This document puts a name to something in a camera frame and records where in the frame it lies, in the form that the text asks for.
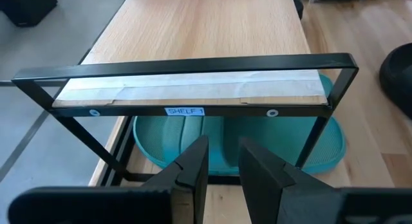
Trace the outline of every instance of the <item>metal shelf frame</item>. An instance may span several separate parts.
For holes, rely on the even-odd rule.
[[[37,83],[47,80],[79,79],[91,77],[117,77],[134,75],[161,75],[179,73],[218,73],[237,71],[274,70],[336,70],[341,72],[335,81],[325,105],[178,105],[178,106],[77,106],[53,107],[55,99]],[[132,116],[165,116],[166,107],[202,107],[205,116],[267,116],[275,109],[278,117],[317,117],[295,166],[302,168],[319,139],[333,111],[354,80],[359,68],[349,53],[273,55],[255,57],[223,57],[209,59],[183,59],[166,61],[121,62],[88,64],[54,68],[21,70],[12,82],[34,102],[53,115],[67,130],[88,146],[107,163],[99,185],[120,184],[121,179],[144,182],[152,174],[131,173],[126,163],[134,146]],[[108,152],[74,117],[126,116]],[[239,184],[238,176],[209,176],[209,183]]]

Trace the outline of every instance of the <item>wooden tabletop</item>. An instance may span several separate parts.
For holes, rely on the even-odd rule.
[[[293,0],[126,0],[83,64],[299,53],[310,50]],[[99,161],[91,186],[103,166]],[[134,173],[160,170],[137,147],[127,167]],[[205,223],[250,223],[241,187],[208,186]]]
[[[299,53],[292,0],[126,0],[83,64]],[[72,79],[53,106],[325,103],[303,70]]]

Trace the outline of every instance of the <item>black speaker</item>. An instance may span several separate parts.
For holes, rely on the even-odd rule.
[[[412,43],[395,48],[380,66],[380,86],[388,98],[412,119]]]
[[[30,27],[56,7],[57,0],[2,0],[2,10],[18,27]]]

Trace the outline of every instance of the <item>metal bolt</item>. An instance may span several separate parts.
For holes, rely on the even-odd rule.
[[[276,117],[278,114],[279,112],[275,109],[270,109],[266,112],[267,117]]]
[[[100,116],[100,112],[96,111],[95,109],[91,109],[89,113],[91,116],[94,116],[94,117]]]

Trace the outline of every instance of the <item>wooden floor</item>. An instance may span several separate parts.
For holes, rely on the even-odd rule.
[[[334,186],[412,187],[412,122],[377,79],[386,55],[412,42],[412,0],[324,0],[304,9],[312,53],[348,52],[360,68],[334,114],[346,134],[346,156],[317,177]]]

